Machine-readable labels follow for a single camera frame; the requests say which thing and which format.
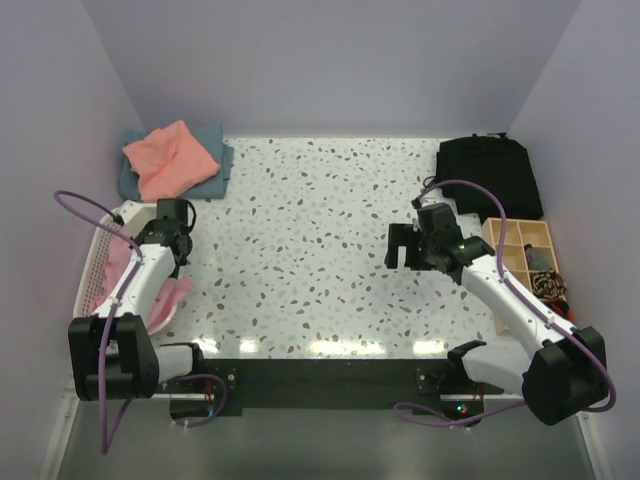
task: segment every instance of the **pink cloth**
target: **pink cloth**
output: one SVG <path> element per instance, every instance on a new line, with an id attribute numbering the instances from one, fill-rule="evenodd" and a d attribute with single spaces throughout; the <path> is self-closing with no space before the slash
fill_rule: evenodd
<path id="1" fill-rule="evenodd" d="M 127 236 L 130 233 L 126 229 L 122 230 Z M 104 265 L 105 279 L 102 282 L 102 295 L 96 297 L 91 302 L 91 311 L 95 311 L 104 301 L 111 295 L 113 289 L 124 274 L 131 259 L 131 249 L 129 244 L 119 237 L 113 237 L 109 244 L 109 255 Z M 169 316 L 169 312 L 174 305 L 178 304 L 183 298 L 193 290 L 193 282 L 190 277 L 184 276 L 178 279 L 167 278 L 160 287 L 160 291 L 156 296 L 156 301 L 151 307 L 149 318 L 145 321 L 147 330 L 159 326 Z"/>
<path id="2" fill-rule="evenodd" d="M 145 202 L 176 198 L 220 170 L 182 120 L 154 130 L 122 150 L 131 169 L 140 175 L 138 190 Z"/>

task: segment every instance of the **blue towel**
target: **blue towel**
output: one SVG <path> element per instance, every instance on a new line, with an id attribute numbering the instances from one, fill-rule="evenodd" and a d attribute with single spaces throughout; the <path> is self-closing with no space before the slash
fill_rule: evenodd
<path id="1" fill-rule="evenodd" d="M 180 198 L 206 199 L 224 198 L 227 193 L 227 185 L 231 177 L 231 165 L 233 164 L 233 147 L 222 143 L 222 127 L 211 125 L 208 127 L 191 130 L 191 134 L 200 144 L 211 154 L 216 162 L 220 164 L 220 171 L 213 177 L 198 185 L 194 185 L 189 190 L 180 195 Z M 129 130 L 124 135 L 124 145 L 142 140 L 146 135 L 142 132 Z M 138 190 L 139 176 L 131 171 L 131 163 L 126 155 L 123 156 L 122 174 L 120 175 L 120 196 L 125 200 L 141 202 L 140 191 Z"/>

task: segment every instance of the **orange cloth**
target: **orange cloth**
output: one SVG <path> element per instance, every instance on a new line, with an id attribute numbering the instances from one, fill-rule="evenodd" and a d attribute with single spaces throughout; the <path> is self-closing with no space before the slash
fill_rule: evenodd
<path id="1" fill-rule="evenodd" d="M 145 202 L 176 198 L 220 170 L 182 120 L 154 130 L 122 150 L 131 169 L 140 175 L 138 189 Z"/>

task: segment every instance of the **terrazzo surface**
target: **terrazzo surface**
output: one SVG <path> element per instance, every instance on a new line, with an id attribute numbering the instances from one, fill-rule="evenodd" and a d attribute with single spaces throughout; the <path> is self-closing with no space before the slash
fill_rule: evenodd
<path id="1" fill-rule="evenodd" d="M 195 202 L 194 291 L 155 345 L 194 341 L 223 358 L 438 358 L 483 339 L 505 361 L 524 355 L 449 277 L 384 267 L 388 225 L 411 222 L 439 140 L 226 141 L 236 149 L 227 197 Z M 458 222 L 480 235 L 476 215 Z"/>

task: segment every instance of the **black bag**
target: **black bag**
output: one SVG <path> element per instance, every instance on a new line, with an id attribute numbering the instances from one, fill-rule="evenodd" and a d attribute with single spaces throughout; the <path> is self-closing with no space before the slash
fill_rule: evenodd
<path id="1" fill-rule="evenodd" d="M 542 204 L 527 150 L 515 140 L 496 137 L 457 138 L 440 144 L 436 182 L 468 180 L 493 193 L 507 217 L 538 220 Z M 456 202 L 458 213 L 477 213 L 481 220 L 499 217 L 498 209 L 484 194 L 462 185 L 447 186 L 442 194 Z"/>

